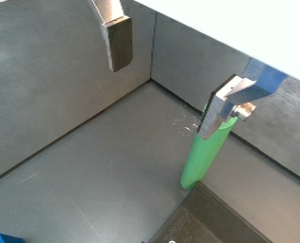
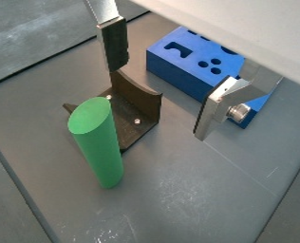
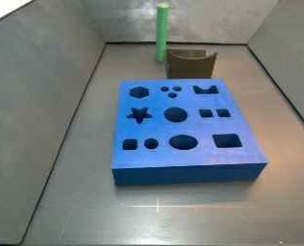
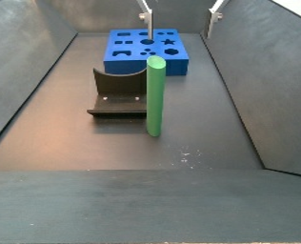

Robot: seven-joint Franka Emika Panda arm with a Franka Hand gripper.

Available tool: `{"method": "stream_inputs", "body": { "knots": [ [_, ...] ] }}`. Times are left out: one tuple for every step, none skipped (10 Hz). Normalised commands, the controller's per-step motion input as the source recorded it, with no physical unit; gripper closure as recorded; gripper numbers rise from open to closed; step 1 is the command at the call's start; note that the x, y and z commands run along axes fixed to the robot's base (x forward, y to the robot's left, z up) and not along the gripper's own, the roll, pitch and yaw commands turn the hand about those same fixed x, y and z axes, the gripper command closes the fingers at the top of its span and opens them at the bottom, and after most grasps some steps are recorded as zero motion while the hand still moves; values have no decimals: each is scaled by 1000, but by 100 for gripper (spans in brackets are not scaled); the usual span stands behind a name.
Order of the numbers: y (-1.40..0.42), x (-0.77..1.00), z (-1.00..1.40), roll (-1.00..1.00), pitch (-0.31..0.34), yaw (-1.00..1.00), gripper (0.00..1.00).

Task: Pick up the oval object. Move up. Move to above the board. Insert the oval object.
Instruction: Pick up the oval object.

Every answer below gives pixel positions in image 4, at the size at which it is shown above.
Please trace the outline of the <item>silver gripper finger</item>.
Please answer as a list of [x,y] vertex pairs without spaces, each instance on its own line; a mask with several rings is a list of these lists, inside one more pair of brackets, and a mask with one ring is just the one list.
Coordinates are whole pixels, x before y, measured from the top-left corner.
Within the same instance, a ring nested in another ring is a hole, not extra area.
[[213,7],[209,9],[209,20],[206,27],[206,38],[210,38],[214,23],[218,22],[224,18],[224,13],[221,10],[228,4],[228,0],[217,0]]
[[137,0],[138,5],[142,9],[139,13],[139,19],[145,21],[149,29],[149,39],[153,39],[153,11],[146,0]]

